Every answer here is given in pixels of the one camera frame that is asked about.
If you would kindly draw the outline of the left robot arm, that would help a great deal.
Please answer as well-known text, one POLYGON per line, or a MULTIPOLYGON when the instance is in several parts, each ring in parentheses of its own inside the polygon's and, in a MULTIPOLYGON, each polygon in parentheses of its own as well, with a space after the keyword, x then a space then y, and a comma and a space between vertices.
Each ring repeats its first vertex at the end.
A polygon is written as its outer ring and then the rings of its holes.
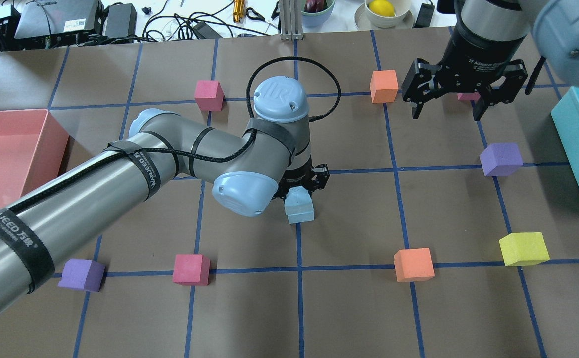
POLYGON ((319 190, 311 165, 307 95, 298 80, 262 81, 235 136, 159 109, 142 111, 126 140, 0 208, 0 314, 32 294, 85 242, 181 173, 213 185, 219 204, 261 215, 285 186, 319 190))

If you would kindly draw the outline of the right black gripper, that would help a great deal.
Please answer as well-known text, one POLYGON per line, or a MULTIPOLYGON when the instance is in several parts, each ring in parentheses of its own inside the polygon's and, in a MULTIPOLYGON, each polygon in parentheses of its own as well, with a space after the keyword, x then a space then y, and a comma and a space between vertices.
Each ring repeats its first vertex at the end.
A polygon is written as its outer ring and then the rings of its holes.
POLYGON ((523 60, 512 59, 522 41, 452 35, 438 63, 415 59, 402 84, 403 99, 413 106, 412 118, 419 119, 424 104, 447 93, 478 92, 474 121, 491 106, 514 100, 527 78, 523 60))

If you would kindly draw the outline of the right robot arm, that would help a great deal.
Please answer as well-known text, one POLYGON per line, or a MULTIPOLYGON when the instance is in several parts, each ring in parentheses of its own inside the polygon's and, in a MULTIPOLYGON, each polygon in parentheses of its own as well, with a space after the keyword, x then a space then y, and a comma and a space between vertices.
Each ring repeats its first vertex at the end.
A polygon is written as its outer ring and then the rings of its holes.
POLYGON ((415 59, 402 98, 417 119, 430 100, 478 93, 478 121, 488 108, 530 93, 543 63, 579 88, 579 0, 438 0, 456 26, 442 59, 415 59))

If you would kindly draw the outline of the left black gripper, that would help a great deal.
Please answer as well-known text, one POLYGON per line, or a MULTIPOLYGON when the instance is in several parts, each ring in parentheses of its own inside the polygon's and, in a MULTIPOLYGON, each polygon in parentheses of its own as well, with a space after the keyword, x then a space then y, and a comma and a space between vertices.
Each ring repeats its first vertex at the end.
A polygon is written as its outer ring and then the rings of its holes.
POLYGON ((285 170, 276 192, 276 198, 286 199, 291 188, 301 186, 311 196, 316 190, 322 190, 330 178, 327 164, 312 165, 312 158, 297 169, 285 170))

